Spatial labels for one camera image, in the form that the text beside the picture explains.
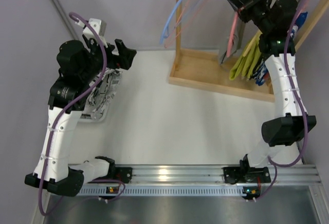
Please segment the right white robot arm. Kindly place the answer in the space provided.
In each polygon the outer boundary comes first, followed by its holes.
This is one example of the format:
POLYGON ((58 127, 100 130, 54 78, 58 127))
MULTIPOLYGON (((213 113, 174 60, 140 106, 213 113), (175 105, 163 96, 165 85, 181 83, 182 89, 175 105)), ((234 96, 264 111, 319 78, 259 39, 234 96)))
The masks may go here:
POLYGON ((300 98, 295 71, 295 45, 291 29, 298 16, 296 0, 227 0, 242 22, 252 21, 261 31, 260 52, 271 78, 275 117, 261 127, 262 140, 240 160, 223 169, 224 181, 269 183, 268 163, 300 140, 316 125, 300 98))

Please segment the pink trouser hanger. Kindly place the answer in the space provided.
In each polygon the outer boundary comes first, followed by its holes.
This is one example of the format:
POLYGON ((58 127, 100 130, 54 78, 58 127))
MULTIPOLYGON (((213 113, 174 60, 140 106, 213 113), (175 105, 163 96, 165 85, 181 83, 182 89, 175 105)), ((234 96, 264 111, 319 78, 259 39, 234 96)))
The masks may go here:
POLYGON ((232 22, 230 34, 229 34, 229 40, 228 40, 228 45, 227 45, 227 50, 226 50, 226 57, 231 56, 231 51, 232 51, 232 47, 233 47, 234 32, 235 32, 235 28, 236 28, 236 24, 237 24, 237 19, 238 19, 238 14, 235 13, 234 17, 233 17, 233 22, 232 22))

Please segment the grey trousers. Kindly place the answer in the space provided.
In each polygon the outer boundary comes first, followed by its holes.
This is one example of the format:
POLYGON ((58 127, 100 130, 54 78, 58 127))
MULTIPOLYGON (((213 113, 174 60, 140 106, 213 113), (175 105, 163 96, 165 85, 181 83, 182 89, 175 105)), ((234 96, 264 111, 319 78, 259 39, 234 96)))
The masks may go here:
POLYGON ((234 32, 231 56, 226 57, 226 50, 227 50, 231 26, 228 28, 228 32, 226 33, 226 38, 223 40, 223 42, 221 44, 221 48, 219 49, 219 52, 218 52, 218 64, 220 66, 223 65, 232 56, 234 56, 234 54, 236 54, 238 51, 241 50, 243 35, 244 35, 244 31, 245 31, 245 24, 238 17, 235 32, 234 32))

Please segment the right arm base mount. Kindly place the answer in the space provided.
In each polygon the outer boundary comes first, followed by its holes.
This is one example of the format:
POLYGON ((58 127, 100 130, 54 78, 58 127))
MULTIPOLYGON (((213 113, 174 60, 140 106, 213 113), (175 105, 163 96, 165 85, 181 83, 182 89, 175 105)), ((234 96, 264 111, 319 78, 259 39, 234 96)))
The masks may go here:
POLYGON ((268 167, 251 167, 243 170, 239 166, 228 166, 223 168, 224 182, 228 184, 237 183, 271 183, 268 167))

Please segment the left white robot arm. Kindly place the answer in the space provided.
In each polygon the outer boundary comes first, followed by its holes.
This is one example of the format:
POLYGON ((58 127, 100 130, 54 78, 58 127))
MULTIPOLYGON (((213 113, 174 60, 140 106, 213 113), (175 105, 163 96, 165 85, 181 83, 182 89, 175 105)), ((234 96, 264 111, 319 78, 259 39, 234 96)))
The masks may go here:
POLYGON ((130 69, 136 54, 120 39, 113 45, 85 39, 60 46, 59 77, 49 92, 46 137, 36 168, 25 176, 26 185, 73 197, 85 183, 111 175, 115 162, 104 156, 69 167, 69 148, 91 92, 104 80, 107 70, 130 69))

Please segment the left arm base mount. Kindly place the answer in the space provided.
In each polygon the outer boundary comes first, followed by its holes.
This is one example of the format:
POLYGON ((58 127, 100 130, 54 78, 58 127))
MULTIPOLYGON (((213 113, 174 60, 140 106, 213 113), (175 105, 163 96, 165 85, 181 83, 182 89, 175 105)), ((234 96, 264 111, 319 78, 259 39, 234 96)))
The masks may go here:
POLYGON ((108 172, 110 179, 120 180, 123 183, 129 183, 132 179, 132 175, 133 168, 126 166, 112 166, 108 172))

